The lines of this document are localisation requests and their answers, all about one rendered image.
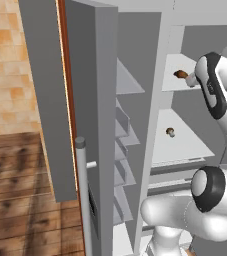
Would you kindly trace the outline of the grey fridge freezer body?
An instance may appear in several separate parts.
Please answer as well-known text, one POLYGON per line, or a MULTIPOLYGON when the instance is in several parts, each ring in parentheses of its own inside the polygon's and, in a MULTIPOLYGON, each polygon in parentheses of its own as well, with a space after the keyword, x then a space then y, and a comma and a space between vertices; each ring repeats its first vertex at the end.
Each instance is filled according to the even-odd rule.
MULTIPOLYGON (((144 228, 153 228, 141 215, 151 175, 203 166, 227 170, 224 135, 210 115, 199 85, 190 91, 162 91, 168 54, 183 54, 196 63, 207 53, 227 46, 227 0, 153 0, 151 7, 119 15, 118 60, 144 93, 123 106, 140 143, 128 147, 127 160, 136 183, 124 189, 133 216, 127 226, 132 248, 140 244, 144 228), (159 111, 174 110, 214 153, 213 156, 152 166, 159 111)), ((195 236, 197 256, 227 256, 227 240, 215 242, 195 236)))

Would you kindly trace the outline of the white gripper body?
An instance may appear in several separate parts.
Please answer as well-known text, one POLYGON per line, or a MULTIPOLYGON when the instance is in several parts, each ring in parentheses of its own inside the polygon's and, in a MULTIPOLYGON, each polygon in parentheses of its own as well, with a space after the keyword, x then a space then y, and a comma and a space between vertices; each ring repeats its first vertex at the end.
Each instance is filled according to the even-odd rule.
POLYGON ((187 86, 190 87, 190 88, 193 88, 193 87, 195 87, 199 84, 199 82, 196 79, 195 73, 189 74, 185 78, 185 81, 186 81, 187 86))

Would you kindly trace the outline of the grey cabinet side panel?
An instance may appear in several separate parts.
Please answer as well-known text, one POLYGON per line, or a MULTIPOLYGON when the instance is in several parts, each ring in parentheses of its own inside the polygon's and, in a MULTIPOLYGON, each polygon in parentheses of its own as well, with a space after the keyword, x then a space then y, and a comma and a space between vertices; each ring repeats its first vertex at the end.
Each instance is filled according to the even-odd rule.
POLYGON ((77 198, 56 0, 19 0, 51 190, 77 198))

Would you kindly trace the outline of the grey freezer door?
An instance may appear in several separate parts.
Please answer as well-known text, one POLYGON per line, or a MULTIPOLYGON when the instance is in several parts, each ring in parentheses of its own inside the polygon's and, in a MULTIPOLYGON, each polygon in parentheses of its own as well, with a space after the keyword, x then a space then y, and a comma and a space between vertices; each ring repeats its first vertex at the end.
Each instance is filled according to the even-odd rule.
POLYGON ((93 256, 113 254, 118 8, 66 0, 76 131, 86 140, 93 256))

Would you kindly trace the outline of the grey freezer shelf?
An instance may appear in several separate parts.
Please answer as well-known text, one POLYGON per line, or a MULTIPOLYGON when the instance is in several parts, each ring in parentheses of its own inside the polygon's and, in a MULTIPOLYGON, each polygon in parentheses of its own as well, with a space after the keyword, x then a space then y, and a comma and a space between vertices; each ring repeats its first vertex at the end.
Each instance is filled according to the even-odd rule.
POLYGON ((125 146, 138 145, 140 143, 131 126, 130 118, 116 101, 115 137, 125 146))
POLYGON ((119 139, 115 140, 114 186, 130 186, 136 183, 127 160, 127 148, 119 139))
POLYGON ((133 219, 125 191, 122 186, 114 188, 113 225, 119 225, 133 219))
POLYGON ((145 90, 132 76, 120 60, 117 60, 117 86, 118 95, 144 93, 145 90))

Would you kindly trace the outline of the white fridge drawer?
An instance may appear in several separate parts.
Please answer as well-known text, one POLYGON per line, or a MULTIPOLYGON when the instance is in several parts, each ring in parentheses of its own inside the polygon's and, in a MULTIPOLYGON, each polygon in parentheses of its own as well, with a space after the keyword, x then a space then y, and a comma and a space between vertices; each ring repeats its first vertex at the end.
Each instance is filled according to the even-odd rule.
POLYGON ((198 167, 195 167, 187 170, 151 175, 147 195, 153 196, 189 190, 192 178, 197 170, 198 167))

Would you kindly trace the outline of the white fridge shelf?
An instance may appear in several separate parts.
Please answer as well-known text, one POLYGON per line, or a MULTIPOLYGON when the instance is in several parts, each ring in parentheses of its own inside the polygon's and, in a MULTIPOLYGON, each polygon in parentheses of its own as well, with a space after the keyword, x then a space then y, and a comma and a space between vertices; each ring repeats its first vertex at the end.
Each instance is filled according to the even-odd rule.
POLYGON ((178 70, 190 74, 194 71, 196 62, 183 54, 168 54, 164 70, 162 91, 190 91, 182 78, 177 78, 174 73, 178 70))
POLYGON ((213 155, 214 153, 174 110, 159 111, 152 157, 153 167, 213 155), (168 127, 174 129, 174 138, 166 134, 168 127))

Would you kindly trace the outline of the brown chicken drumstick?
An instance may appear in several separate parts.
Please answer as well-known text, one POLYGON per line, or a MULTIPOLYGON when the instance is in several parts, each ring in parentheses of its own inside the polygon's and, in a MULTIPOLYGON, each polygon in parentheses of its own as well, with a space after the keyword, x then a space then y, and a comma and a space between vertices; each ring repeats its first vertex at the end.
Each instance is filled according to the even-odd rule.
POLYGON ((173 73, 174 76, 177 78, 186 79, 188 77, 188 74, 183 70, 177 70, 173 73))

